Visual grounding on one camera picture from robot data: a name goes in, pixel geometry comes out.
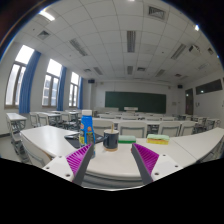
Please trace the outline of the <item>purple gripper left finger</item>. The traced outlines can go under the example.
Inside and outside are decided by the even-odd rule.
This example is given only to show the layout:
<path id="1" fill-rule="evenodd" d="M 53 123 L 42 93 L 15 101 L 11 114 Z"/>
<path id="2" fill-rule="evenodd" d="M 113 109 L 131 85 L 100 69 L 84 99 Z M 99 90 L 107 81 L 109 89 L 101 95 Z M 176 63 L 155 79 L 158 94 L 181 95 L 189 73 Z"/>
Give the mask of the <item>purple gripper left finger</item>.
<path id="1" fill-rule="evenodd" d="M 94 145 L 86 145 L 67 156 L 55 157 L 43 167 L 43 170 L 77 185 L 81 185 L 93 152 Z"/>

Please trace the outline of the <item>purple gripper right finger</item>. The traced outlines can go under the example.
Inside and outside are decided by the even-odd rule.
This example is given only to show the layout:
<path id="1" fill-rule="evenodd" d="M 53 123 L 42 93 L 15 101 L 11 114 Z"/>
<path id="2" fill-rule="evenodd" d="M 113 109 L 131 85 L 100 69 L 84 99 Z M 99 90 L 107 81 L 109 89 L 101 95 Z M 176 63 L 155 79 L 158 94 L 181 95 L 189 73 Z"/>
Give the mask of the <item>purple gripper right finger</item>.
<path id="1" fill-rule="evenodd" d="M 132 144 L 131 153 L 136 161 L 144 185 L 182 169 L 182 166 L 167 154 L 157 154 L 137 143 Z"/>

